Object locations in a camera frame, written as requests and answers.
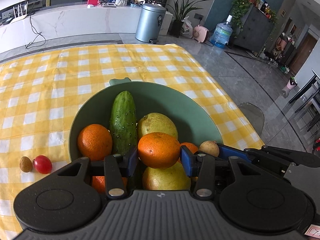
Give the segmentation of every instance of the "white bottle cap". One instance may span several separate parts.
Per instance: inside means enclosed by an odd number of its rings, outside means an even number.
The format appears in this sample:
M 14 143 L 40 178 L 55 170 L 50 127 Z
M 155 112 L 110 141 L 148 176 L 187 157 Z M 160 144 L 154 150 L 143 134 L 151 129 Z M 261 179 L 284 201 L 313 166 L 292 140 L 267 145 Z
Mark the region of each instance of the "white bottle cap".
M 230 22 L 230 23 L 231 23 L 231 19 L 232 19 L 232 15 L 229 15 L 229 16 L 228 16 L 228 19 L 227 19 L 227 22 Z

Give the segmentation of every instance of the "trash can lid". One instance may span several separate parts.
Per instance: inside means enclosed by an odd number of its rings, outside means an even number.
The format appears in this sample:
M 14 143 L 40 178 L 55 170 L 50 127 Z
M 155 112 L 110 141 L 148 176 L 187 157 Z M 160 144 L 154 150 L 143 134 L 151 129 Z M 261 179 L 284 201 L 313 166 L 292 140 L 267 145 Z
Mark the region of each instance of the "trash can lid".
M 151 4 L 151 3 L 144 3 L 142 5 L 142 8 L 148 11 L 158 12 L 158 13 L 165 13 L 167 11 L 166 8 L 159 5 Z

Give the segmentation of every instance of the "bowl handle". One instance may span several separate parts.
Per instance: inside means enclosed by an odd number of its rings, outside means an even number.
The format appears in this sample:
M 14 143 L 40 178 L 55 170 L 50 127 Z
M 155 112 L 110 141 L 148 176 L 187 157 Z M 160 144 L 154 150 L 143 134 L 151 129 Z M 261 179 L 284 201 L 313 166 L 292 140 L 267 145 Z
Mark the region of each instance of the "bowl handle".
M 114 86 L 117 84 L 128 83 L 128 82 L 131 82 L 131 79 L 128 77 L 126 77 L 124 79 L 113 78 L 113 79 L 110 79 L 109 84 L 110 84 L 110 86 Z

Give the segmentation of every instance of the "yellow checkered tablecloth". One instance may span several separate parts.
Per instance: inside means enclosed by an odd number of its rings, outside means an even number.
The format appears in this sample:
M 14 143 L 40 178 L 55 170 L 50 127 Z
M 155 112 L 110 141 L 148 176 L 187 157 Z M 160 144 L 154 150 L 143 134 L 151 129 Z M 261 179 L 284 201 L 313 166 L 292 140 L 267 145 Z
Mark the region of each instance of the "yellow checkered tablecloth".
M 53 171 L 69 163 L 68 134 L 77 111 L 110 79 L 125 77 L 167 85 L 192 98 L 213 119 L 225 145 L 263 145 L 219 84 L 176 45 L 89 46 L 5 63 L 0 65 L 0 239 L 21 231 L 14 198 L 44 176 L 20 171 L 20 157 L 46 155 Z

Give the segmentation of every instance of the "white label sticker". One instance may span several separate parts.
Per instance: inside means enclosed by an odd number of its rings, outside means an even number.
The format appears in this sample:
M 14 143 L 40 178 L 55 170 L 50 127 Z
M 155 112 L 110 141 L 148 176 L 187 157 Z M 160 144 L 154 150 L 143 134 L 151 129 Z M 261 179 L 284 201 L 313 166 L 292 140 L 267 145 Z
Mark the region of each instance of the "white label sticker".
M 310 225 L 308 230 L 305 232 L 305 235 L 320 239 L 320 226 Z

